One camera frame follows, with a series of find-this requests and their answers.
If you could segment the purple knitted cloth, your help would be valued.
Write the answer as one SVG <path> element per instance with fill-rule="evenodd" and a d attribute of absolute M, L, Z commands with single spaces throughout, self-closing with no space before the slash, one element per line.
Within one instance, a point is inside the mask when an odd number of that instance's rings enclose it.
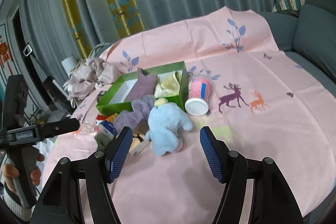
<path fill-rule="evenodd" d="M 125 102 L 131 102 L 133 100 L 141 99 L 145 95 L 154 94 L 154 88 L 157 83 L 158 76 L 150 74 L 142 68 L 137 69 L 137 76 L 137 81 L 127 94 L 124 100 Z"/>

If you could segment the pink cylindrical canister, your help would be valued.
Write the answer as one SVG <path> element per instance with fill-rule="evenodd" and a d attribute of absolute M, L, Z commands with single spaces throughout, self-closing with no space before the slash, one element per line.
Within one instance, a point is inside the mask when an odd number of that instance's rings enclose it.
<path fill-rule="evenodd" d="M 191 77 L 189 81 L 189 95 L 185 102 L 185 110 L 193 116 L 202 116 L 209 111 L 209 97 L 211 94 L 210 79 L 203 75 Z"/>

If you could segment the potted plant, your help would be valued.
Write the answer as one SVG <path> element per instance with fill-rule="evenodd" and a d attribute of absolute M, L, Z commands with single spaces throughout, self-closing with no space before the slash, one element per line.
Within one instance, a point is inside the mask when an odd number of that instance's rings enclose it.
<path fill-rule="evenodd" d="M 33 113 L 31 114 L 29 121 L 27 122 L 30 126 L 37 125 L 37 124 L 45 124 L 43 119 L 43 110 L 40 108 L 35 108 L 33 106 Z"/>

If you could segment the blue orange tissue pack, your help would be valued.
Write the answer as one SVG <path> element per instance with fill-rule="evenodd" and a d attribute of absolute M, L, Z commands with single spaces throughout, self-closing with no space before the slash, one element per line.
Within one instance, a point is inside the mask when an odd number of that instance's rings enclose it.
<path fill-rule="evenodd" d="M 118 117 L 118 114 L 112 114 L 110 116 L 107 116 L 108 118 L 104 121 L 97 121 L 96 120 L 96 126 L 99 132 L 102 132 L 106 136 L 113 136 L 116 137 L 118 135 L 118 132 L 113 124 L 114 120 Z"/>

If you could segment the clear glass bottle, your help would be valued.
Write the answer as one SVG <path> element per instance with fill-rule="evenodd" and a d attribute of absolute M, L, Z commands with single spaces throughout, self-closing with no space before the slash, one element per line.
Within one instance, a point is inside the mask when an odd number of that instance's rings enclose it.
<path fill-rule="evenodd" d="M 95 135 L 95 134 L 97 134 L 96 126 L 91 125 L 87 121 L 82 122 L 79 129 L 78 129 L 78 133 L 79 134 L 94 134 Z"/>

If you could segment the cream tree-print tissue pack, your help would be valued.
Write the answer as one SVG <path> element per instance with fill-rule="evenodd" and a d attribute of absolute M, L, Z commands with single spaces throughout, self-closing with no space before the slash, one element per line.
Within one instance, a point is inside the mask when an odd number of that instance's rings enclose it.
<path fill-rule="evenodd" d="M 133 133 L 132 144 L 129 149 L 129 154 L 132 156 L 138 155 L 150 144 L 149 140 L 145 139 L 145 135 L 140 132 Z"/>

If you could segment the grey sofa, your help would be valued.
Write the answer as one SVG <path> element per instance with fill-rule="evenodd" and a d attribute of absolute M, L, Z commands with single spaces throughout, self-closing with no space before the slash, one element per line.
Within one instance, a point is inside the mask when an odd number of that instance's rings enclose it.
<path fill-rule="evenodd" d="M 335 0 L 305 0 L 296 16 L 260 12 L 279 50 L 335 95 Z"/>

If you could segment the striped cushion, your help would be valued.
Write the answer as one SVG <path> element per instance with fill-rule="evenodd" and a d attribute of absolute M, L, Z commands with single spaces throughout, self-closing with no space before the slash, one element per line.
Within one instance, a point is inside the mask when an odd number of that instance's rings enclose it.
<path fill-rule="evenodd" d="M 280 0 L 275 3 L 272 12 L 300 12 L 305 0 Z"/>

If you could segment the green waffle cloth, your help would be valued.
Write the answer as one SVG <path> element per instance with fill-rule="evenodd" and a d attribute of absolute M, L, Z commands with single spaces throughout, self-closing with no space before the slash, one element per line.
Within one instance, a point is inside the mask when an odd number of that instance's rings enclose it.
<path fill-rule="evenodd" d="M 113 140 L 113 136 L 106 136 L 102 132 L 100 132 L 100 133 L 96 134 L 94 139 L 97 143 L 97 150 L 98 151 L 104 151 L 104 149 L 108 145 L 108 143 Z"/>

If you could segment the green cardboard box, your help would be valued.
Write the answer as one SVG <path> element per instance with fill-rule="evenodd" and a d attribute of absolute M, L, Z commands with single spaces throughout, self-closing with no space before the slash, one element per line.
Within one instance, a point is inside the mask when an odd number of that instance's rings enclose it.
<path fill-rule="evenodd" d="M 157 83 L 163 83 L 167 77 L 178 81 L 178 90 L 171 95 L 155 95 Z M 155 98 L 166 98 L 174 102 L 182 110 L 188 96 L 188 76 L 185 62 L 177 62 L 148 69 L 138 69 L 136 72 L 121 75 L 103 95 L 96 105 L 103 116 L 119 114 L 123 110 L 132 111 L 131 103 L 145 95 L 155 95 Z"/>

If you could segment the black tripod stand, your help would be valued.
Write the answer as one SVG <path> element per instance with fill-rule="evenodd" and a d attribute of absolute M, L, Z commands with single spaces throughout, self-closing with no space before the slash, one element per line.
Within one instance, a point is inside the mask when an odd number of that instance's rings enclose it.
<path fill-rule="evenodd" d="M 48 91 L 50 96 L 62 107 L 64 111 L 66 111 L 68 114 L 71 114 L 73 108 L 71 104 L 67 101 L 68 94 L 61 87 L 60 83 L 58 83 L 57 80 L 49 74 L 47 69 L 45 69 L 41 62 L 37 59 L 33 48 L 32 46 L 30 46 L 29 43 L 26 44 L 23 50 L 23 55 L 25 57 L 32 57 L 33 60 L 39 65 L 40 69 L 46 75 L 46 79 L 42 82 L 42 86 L 46 89 L 46 91 Z"/>

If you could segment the light blue plush toy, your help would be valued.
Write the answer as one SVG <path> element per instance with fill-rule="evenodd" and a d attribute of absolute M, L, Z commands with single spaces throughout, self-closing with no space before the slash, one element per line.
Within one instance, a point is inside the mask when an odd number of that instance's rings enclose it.
<path fill-rule="evenodd" d="M 174 102 L 159 98 L 154 102 L 147 120 L 149 130 L 145 139 L 151 141 L 155 155 L 179 152 L 183 141 L 179 137 L 179 129 L 190 132 L 193 123 L 189 116 Z"/>

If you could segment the white table lamp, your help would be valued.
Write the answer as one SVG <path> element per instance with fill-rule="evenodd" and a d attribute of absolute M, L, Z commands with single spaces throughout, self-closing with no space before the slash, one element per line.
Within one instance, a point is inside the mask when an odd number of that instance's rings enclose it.
<path fill-rule="evenodd" d="M 68 76 L 70 75 L 70 72 L 72 71 L 72 69 L 76 67 L 76 65 L 77 65 L 77 60 L 74 57 L 74 55 L 70 55 L 69 57 L 67 57 L 66 59 L 62 61 L 62 66 Z"/>

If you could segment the yellow fluffy towel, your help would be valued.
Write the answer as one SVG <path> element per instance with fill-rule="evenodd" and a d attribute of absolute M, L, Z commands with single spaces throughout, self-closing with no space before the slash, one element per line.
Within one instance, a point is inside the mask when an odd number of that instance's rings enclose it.
<path fill-rule="evenodd" d="M 176 96 L 179 94 L 181 87 L 182 75 L 179 71 L 171 72 L 166 77 L 158 76 L 154 88 L 156 98 Z"/>

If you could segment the lavender fuzzy cloth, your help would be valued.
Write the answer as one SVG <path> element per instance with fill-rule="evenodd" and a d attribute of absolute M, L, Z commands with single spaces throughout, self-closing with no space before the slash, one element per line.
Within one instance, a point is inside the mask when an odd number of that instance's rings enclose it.
<path fill-rule="evenodd" d="M 116 131 L 120 133 L 124 127 L 131 128 L 133 132 L 137 131 L 140 123 L 148 120 L 155 101 L 154 95 L 145 95 L 141 99 L 133 100 L 132 111 L 122 110 L 113 121 Z"/>

